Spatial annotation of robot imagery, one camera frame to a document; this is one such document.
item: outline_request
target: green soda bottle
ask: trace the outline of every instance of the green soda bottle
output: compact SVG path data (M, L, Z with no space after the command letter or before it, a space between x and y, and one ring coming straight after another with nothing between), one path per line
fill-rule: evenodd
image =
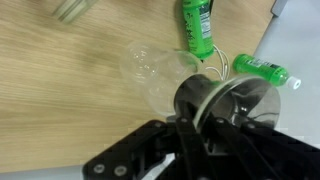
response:
M209 0L183 0L182 3L189 51L204 60L214 52Z
M233 68L239 73L261 76L274 86L286 84L292 89L298 89L301 85L301 80L290 76L285 68L247 54L238 55L233 62Z

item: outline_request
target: white wire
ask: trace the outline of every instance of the white wire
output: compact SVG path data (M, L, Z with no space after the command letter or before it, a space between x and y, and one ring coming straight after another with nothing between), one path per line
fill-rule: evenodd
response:
M207 67L206 70L214 70L220 76L221 81L225 81L230 76L230 60L224 51L221 51L216 45L213 45L213 47L220 58L221 72L215 67Z

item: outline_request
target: bottle label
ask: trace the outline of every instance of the bottle label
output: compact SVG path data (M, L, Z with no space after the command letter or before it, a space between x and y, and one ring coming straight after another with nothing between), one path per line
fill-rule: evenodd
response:
M210 26L210 12L209 4L205 4L199 8L200 11L200 23L202 29L202 38L211 37L211 26Z
M260 66L268 66L268 67L277 69L279 67L278 65L269 63L267 61L263 61L261 59L253 59L252 61L249 61L248 64L251 66L255 66L257 68L259 68Z

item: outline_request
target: wooden table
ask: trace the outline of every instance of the wooden table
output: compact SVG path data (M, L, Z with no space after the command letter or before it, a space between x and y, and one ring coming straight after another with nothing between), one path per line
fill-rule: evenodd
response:
M124 47L187 49L181 0L100 0L71 25L61 0L0 1L0 172L82 165L160 118L126 86ZM215 44L252 54L274 0L215 0ZM213 59L219 66L217 57Z

